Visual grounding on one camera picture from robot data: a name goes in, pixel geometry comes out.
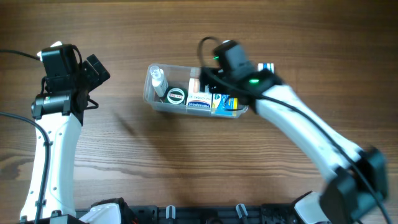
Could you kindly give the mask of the blue yellow VapoDrops box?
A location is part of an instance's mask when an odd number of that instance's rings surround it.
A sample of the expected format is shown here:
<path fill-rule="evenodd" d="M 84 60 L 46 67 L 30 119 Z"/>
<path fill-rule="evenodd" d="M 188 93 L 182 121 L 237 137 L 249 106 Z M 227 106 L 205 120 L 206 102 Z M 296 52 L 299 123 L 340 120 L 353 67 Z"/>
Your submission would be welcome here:
<path fill-rule="evenodd" d="M 211 113 L 214 116 L 236 117 L 238 100 L 225 94 L 213 94 Z"/>

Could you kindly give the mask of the white Panadol box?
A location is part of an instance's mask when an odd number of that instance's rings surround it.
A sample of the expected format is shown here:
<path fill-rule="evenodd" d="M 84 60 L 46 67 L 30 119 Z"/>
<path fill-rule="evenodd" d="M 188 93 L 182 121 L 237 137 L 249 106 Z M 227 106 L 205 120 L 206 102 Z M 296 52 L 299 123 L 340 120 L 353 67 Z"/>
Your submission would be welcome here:
<path fill-rule="evenodd" d="M 262 70 L 269 70 L 270 72 L 274 73 L 274 64 L 273 63 L 259 63 L 257 65 L 257 70 L 262 71 Z"/>

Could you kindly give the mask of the Hansaplast plaster box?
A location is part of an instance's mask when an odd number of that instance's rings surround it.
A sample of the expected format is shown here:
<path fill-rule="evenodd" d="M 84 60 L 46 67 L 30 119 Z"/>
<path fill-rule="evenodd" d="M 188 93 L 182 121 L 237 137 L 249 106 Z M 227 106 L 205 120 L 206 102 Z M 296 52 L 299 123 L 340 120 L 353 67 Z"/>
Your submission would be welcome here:
<path fill-rule="evenodd" d="M 211 108 L 212 94 L 200 91 L 200 81 L 191 78 L 188 85 L 187 106 L 196 108 Z"/>

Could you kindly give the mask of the green Zam-Buk ointment box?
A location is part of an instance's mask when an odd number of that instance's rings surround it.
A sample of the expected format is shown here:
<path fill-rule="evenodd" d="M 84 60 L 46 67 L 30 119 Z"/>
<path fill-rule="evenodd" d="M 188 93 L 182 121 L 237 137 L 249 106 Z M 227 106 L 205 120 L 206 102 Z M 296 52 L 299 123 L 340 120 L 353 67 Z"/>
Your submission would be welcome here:
<path fill-rule="evenodd" d="M 170 86 L 165 95 L 165 102 L 172 105 L 185 105 L 187 96 L 188 93 L 185 88 Z"/>

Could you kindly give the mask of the white calamine lotion bottle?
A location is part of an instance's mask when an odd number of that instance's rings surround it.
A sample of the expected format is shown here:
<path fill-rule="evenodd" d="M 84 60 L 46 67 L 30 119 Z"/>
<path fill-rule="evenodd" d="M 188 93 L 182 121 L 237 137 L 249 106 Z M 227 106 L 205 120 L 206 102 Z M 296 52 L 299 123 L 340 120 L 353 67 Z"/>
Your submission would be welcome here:
<path fill-rule="evenodd" d="M 152 86 L 158 97 L 163 98 L 169 87 L 164 71 L 157 65 L 151 66 L 149 70 L 152 77 Z"/>

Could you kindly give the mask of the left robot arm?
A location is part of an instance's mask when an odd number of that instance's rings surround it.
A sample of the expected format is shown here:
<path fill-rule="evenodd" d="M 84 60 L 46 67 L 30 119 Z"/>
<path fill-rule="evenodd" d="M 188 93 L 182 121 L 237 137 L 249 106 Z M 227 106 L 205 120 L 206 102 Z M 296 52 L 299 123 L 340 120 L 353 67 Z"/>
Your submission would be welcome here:
<path fill-rule="evenodd" d="M 39 128 L 22 223 L 49 218 L 53 212 L 76 214 L 73 173 L 84 112 L 98 108 L 89 93 L 110 78 L 95 55 L 83 60 L 72 44 L 56 42 L 37 55 L 46 75 L 31 107 Z"/>

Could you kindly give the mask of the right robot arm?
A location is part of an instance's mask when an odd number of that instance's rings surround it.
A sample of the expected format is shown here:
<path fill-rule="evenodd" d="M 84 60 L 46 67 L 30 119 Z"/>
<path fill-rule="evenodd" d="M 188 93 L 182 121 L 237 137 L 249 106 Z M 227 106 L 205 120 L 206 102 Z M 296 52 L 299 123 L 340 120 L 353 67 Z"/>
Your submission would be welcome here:
<path fill-rule="evenodd" d="M 224 93 L 250 107 L 279 128 L 315 164 L 326 186 L 309 192 L 293 204 L 300 223 L 360 223 L 374 208 L 385 221 L 391 218 L 383 204 L 388 196 L 386 160 L 377 148 L 364 150 L 344 138 L 317 116 L 276 74 L 272 65 L 256 67 L 235 40 L 217 41 L 206 65 L 198 44 L 202 89 Z"/>

